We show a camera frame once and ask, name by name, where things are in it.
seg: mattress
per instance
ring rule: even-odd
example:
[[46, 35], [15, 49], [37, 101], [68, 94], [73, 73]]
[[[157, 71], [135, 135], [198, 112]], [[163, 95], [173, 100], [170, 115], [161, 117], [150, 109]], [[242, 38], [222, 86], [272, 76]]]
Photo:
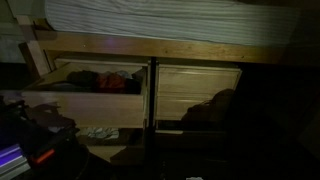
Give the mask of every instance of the mattress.
[[294, 8], [232, 0], [46, 0], [57, 31], [286, 46], [298, 22]]

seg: striped mattress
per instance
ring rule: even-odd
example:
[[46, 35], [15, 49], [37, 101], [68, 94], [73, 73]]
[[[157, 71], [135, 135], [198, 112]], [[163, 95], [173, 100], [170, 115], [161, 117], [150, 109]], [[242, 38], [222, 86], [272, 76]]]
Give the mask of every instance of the striped mattress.
[[300, 11], [232, 0], [46, 0], [57, 31], [281, 47]]

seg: open drawer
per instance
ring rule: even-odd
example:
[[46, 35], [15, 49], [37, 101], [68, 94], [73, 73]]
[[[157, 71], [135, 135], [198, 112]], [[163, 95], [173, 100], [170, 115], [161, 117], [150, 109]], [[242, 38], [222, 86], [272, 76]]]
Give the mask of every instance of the open drawer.
[[[65, 81], [68, 74], [75, 71], [97, 73], [126, 71], [138, 73], [141, 81], [140, 94], [111, 94], [93, 92], [53, 92], [42, 91], [40, 86]], [[7, 99], [20, 96], [37, 115], [54, 114], [75, 121], [77, 127], [143, 128], [146, 113], [147, 68], [141, 64], [121, 64], [96, 62], [64, 62], [56, 71], [45, 75], [42, 80], [21, 93], [7, 95]]]

